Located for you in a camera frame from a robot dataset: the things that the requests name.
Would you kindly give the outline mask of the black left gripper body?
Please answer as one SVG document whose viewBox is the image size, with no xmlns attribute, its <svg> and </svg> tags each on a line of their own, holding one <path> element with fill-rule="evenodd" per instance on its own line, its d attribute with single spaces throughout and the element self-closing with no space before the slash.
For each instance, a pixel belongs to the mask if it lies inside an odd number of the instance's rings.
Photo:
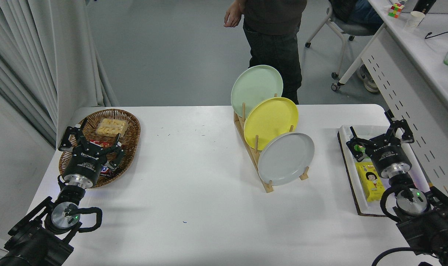
<svg viewBox="0 0 448 266">
<path fill-rule="evenodd" d="M 63 179 L 69 180 L 72 175 L 80 175 L 90 182 L 97 182 L 103 165 L 107 162 L 107 155 L 102 154 L 103 148 L 94 143 L 89 143 L 87 147 L 80 144 L 72 150 L 67 167 L 63 172 Z"/>
</svg>

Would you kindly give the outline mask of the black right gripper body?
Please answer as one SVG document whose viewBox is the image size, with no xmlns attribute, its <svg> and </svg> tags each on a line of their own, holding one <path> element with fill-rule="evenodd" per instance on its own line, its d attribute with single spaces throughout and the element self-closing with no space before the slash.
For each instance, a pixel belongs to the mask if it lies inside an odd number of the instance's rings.
<svg viewBox="0 0 448 266">
<path fill-rule="evenodd" d="M 401 145 L 383 144 L 374 140 L 367 145 L 367 156 L 379 175 L 408 173 L 412 163 Z"/>
</svg>

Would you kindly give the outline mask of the person's hand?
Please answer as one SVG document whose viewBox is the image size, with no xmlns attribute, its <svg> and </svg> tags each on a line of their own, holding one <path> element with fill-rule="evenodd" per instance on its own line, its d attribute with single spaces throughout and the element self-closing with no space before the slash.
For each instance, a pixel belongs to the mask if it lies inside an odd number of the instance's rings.
<svg viewBox="0 0 448 266">
<path fill-rule="evenodd" d="M 234 28 L 239 25 L 242 16 L 244 14 L 245 3 L 236 0 L 231 3 L 230 7 L 226 10 L 224 17 L 224 27 L 226 28 Z"/>
</svg>

